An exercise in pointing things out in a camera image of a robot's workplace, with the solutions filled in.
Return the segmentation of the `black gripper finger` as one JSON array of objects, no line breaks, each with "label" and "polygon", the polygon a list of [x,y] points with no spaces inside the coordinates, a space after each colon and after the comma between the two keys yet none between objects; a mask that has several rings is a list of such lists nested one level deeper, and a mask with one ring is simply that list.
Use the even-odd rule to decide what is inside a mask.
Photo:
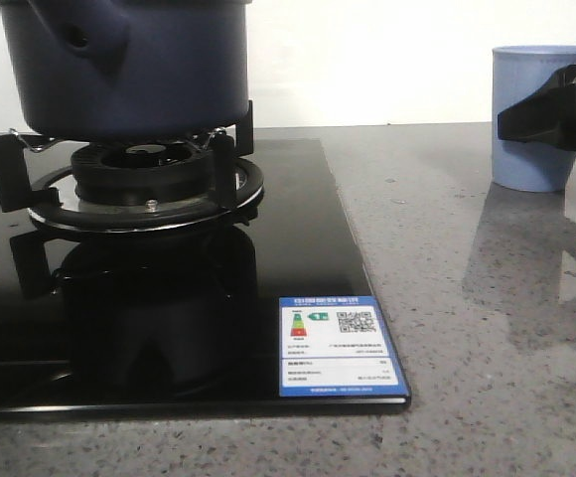
[{"label": "black gripper finger", "polygon": [[533,94],[498,114],[498,138],[576,151],[576,64],[556,70]]}]

